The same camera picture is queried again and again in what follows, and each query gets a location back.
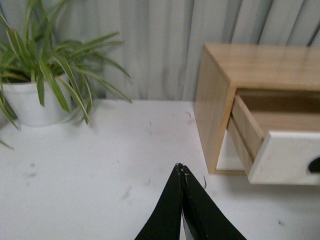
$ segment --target cabinet top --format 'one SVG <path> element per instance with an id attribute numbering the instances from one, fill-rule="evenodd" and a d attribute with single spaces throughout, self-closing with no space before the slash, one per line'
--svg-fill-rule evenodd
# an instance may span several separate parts
<path id="1" fill-rule="evenodd" d="M 320 91 L 320 47 L 206 43 L 236 88 Z"/>

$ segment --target spider plant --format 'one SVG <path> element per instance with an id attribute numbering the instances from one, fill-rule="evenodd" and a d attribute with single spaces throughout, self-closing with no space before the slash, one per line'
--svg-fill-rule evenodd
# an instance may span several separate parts
<path id="1" fill-rule="evenodd" d="M 118 63 L 101 53 L 103 47 L 122 43 L 114 40 L 118 32 L 113 32 L 82 43 L 76 40 L 55 42 L 53 28 L 57 17 L 68 0 L 61 0 L 46 10 L 42 0 L 29 0 L 26 5 L 24 27 L 21 34 L 13 29 L 3 15 L 0 22 L 6 29 L 7 43 L 0 40 L 0 108 L 6 118 L 17 128 L 14 120 L 17 117 L 6 101 L 3 84 L 36 83 L 38 99 L 45 105 L 46 81 L 52 89 L 61 108 L 71 112 L 58 82 L 70 93 L 75 105 L 83 113 L 83 119 L 89 124 L 89 113 L 93 106 L 94 87 L 91 81 L 97 81 L 114 96 L 120 95 L 131 100 L 115 85 L 96 74 L 92 67 L 97 62 L 108 62 L 129 74 Z M 66 74 L 69 83 L 59 76 Z"/>

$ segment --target small debris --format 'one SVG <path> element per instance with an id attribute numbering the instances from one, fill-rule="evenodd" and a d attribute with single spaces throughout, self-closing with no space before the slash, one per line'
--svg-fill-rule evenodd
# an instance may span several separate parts
<path id="1" fill-rule="evenodd" d="M 122 200 L 129 198 L 131 189 L 132 189 L 132 186 L 129 186 L 128 190 L 125 191 L 125 193 L 122 195 L 122 197 L 121 197 Z"/>
<path id="2" fill-rule="evenodd" d="M 284 223 L 283 221 L 281 221 L 281 220 L 278 220 L 278 224 L 279 224 L 280 226 L 282 226 L 282 227 L 285 226 L 285 223 Z"/>

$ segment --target wooden drawer side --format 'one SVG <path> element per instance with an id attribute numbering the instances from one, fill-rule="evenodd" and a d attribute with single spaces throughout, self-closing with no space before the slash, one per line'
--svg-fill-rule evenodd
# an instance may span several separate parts
<path id="1" fill-rule="evenodd" d="M 237 94 L 234 97 L 231 114 L 239 134 L 247 146 L 248 153 L 255 159 L 264 141 L 265 134 Z"/>
<path id="2" fill-rule="evenodd" d="M 247 147 L 239 134 L 233 117 L 230 117 L 229 119 L 227 131 L 233 140 L 237 153 L 239 154 L 245 174 L 248 176 L 253 166 L 253 159 L 252 156 L 250 156 L 250 154 L 248 153 Z"/>

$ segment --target cabinet side panel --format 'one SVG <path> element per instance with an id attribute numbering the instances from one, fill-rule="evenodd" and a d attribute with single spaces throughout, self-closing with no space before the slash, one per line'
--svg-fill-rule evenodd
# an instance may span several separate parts
<path id="1" fill-rule="evenodd" d="M 236 89 L 206 48 L 199 68 L 194 115 L 209 173 L 216 171 Z"/>

